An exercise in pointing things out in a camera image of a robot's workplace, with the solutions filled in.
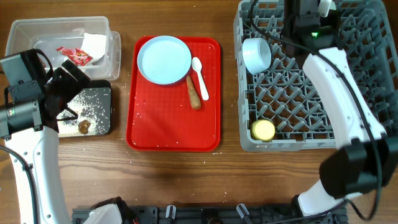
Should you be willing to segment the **dark brown food scrap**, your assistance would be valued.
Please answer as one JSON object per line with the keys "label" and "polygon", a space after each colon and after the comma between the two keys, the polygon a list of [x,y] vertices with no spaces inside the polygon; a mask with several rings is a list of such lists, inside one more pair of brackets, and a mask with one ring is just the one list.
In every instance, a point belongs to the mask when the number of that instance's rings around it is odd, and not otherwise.
{"label": "dark brown food scrap", "polygon": [[78,124],[80,134],[88,134],[91,123],[88,120],[83,120]]}

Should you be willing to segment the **light blue small bowl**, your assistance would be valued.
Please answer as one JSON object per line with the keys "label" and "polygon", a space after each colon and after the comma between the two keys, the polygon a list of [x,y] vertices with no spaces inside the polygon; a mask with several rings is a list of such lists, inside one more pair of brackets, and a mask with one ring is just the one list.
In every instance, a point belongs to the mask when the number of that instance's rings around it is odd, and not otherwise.
{"label": "light blue small bowl", "polygon": [[271,50],[265,39],[251,38],[243,42],[243,60],[249,73],[256,75],[271,65]]}

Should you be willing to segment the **white plastic spoon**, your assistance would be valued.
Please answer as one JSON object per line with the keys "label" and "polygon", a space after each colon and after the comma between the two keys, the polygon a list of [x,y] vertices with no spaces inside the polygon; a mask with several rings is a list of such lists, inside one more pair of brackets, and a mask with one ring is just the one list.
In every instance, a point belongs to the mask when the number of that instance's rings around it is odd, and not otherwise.
{"label": "white plastic spoon", "polygon": [[200,86],[200,92],[201,92],[201,97],[204,101],[207,101],[210,99],[207,87],[205,85],[205,81],[203,79],[203,76],[201,74],[201,70],[203,68],[203,65],[201,64],[201,61],[198,57],[193,57],[192,58],[192,68],[193,70],[197,73],[198,76],[198,82]]}

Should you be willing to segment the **white paper napkin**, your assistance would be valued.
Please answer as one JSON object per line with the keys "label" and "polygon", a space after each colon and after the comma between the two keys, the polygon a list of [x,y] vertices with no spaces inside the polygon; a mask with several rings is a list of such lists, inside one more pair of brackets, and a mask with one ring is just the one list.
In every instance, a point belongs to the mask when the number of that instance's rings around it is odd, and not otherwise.
{"label": "white paper napkin", "polygon": [[93,59],[85,66],[78,67],[92,66],[95,62],[104,57],[106,51],[105,35],[84,33],[83,36],[84,38],[81,47],[76,48],[84,50],[88,55],[92,56]]}

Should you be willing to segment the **large light blue plate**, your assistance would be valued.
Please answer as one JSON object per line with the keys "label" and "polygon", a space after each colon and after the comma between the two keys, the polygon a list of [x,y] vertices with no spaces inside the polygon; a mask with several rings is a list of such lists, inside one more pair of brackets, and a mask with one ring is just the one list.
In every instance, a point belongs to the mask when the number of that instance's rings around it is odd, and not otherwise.
{"label": "large light blue plate", "polygon": [[182,40],[162,35],[148,40],[140,48],[137,66],[151,83],[171,85],[188,73],[191,59],[191,51]]}

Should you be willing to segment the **yellow plastic cup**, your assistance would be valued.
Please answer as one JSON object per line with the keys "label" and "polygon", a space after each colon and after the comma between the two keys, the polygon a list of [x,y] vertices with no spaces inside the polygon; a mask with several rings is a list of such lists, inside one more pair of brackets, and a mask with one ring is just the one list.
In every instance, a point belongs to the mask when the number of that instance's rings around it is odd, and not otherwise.
{"label": "yellow plastic cup", "polygon": [[255,140],[271,141],[275,136],[275,126],[271,121],[257,120],[251,125],[251,136]]}

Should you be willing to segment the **red foil snack wrapper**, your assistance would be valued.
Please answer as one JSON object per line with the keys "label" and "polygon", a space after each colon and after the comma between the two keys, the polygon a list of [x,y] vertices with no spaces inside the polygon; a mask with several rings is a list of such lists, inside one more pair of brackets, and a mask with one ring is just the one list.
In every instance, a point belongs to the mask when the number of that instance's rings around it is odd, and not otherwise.
{"label": "red foil snack wrapper", "polygon": [[66,56],[69,60],[71,60],[75,65],[78,66],[85,66],[93,59],[92,56],[88,55],[84,50],[79,48],[69,49],[65,47],[59,47],[56,49],[56,51]]}

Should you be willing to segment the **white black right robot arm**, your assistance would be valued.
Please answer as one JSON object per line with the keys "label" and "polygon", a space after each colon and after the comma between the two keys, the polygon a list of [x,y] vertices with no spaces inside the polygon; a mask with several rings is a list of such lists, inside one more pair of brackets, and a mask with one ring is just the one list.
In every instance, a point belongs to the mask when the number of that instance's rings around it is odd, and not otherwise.
{"label": "white black right robot arm", "polygon": [[332,125],[337,152],[320,165],[319,181],[297,197],[303,216],[329,212],[371,191],[380,196],[397,167],[397,137],[388,136],[367,106],[339,37],[333,1],[285,1],[283,38],[302,55]]}

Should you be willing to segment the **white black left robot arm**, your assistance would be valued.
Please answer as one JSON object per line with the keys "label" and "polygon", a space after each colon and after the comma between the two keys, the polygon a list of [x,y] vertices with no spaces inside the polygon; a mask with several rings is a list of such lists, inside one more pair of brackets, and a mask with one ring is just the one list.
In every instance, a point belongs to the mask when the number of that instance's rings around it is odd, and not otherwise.
{"label": "white black left robot arm", "polygon": [[13,163],[21,223],[70,223],[58,166],[58,118],[90,78],[73,62],[44,69],[43,51],[1,59],[9,85],[1,105],[1,150]]}

